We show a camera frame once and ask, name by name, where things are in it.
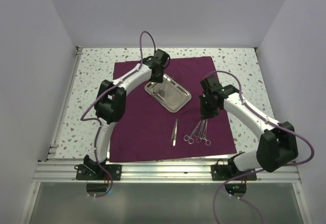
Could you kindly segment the steel hemostat forceps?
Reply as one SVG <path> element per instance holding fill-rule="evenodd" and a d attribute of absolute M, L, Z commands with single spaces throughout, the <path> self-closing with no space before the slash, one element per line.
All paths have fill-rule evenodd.
<path fill-rule="evenodd" d="M 208 125 L 208 121 L 205 120 L 205 123 L 204 123 L 204 129 L 202 131 L 202 136 L 201 136 L 201 139 L 205 141 L 205 145 L 206 146 L 210 146 L 211 145 L 211 141 L 207 138 L 207 125 Z"/>

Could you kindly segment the steel tweezers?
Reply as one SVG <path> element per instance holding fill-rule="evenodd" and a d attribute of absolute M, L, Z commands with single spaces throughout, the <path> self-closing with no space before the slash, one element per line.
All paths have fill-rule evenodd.
<path fill-rule="evenodd" d="M 175 120 L 174 128 L 171 135 L 172 146 L 176 146 L 178 119 Z"/>

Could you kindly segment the long steel scissors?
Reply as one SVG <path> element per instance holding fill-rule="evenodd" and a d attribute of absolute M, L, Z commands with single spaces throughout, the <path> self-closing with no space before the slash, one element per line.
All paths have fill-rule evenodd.
<path fill-rule="evenodd" d="M 188 142 L 190 145 L 194 144 L 194 142 L 195 142 L 195 140 L 194 140 L 194 135 L 195 135 L 195 133 L 197 132 L 197 130 L 198 130 L 198 128 L 199 128 L 200 125 L 201 125 L 201 121 L 199 121 L 199 122 L 197 123 L 197 125 L 194 127 L 194 129 L 192 130 L 192 132 L 190 133 L 190 135 L 185 135 L 185 136 L 183 137 L 183 140 L 184 140 L 185 142 Z"/>

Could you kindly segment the purple cloth wrap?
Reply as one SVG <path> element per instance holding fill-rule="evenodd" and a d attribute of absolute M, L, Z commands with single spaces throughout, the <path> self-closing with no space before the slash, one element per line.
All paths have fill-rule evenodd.
<path fill-rule="evenodd" d="M 171 113 L 145 91 L 140 84 L 126 97 L 124 116 L 114 128 L 110 141 L 111 162 L 135 162 L 178 159 L 236 153 L 226 111 L 208 120 L 204 141 L 189 144 L 189 135 L 201 120 L 201 80 L 215 71 L 211 57 L 172 59 L 165 73 L 190 92 L 191 100 Z"/>

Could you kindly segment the steel instrument tray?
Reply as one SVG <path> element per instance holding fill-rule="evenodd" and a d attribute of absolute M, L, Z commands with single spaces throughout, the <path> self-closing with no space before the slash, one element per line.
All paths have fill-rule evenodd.
<path fill-rule="evenodd" d="M 165 88 L 165 96 L 159 94 L 159 89 L 162 83 L 148 82 L 144 89 L 145 91 L 167 111 L 177 113 L 181 110 L 192 98 L 192 95 L 182 85 L 176 82 L 173 78 L 164 74 L 164 81 L 167 81 Z"/>

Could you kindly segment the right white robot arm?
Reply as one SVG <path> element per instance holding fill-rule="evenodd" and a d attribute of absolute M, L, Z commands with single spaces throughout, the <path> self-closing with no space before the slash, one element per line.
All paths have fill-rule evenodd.
<path fill-rule="evenodd" d="M 216 171 L 226 179 L 239 179 L 246 172 L 261 168 L 269 173 L 298 157 L 294 127 L 289 122 L 280 123 L 247 102 L 241 91 L 233 85 L 222 86 L 211 75 L 201 82 L 200 112 L 203 120 L 214 118 L 225 110 L 236 116 L 258 138 L 256 151 L 242 152 L 226 165 L 216 166 Z"/>

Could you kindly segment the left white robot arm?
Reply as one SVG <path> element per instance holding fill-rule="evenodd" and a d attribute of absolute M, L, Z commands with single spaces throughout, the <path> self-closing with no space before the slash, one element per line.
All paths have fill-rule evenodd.
<path fill-rule="evenodd" d="M 95 135 L 94 151 L 84 157 L 81 169 L 77 171 L 86 180 L 112 179 L 105 163 L 114 127 L 126 110 L 127 95 L 146 81 L 162 83 L 165 68 L 170 60 L 169 54 L 158 49 L 154 55 L 142 59 L 121 77 L 113 81 L 104 80 L 101 83 L 97 98 L 90 105 L 95 109 L 93 120 L 100 124 Z"/>

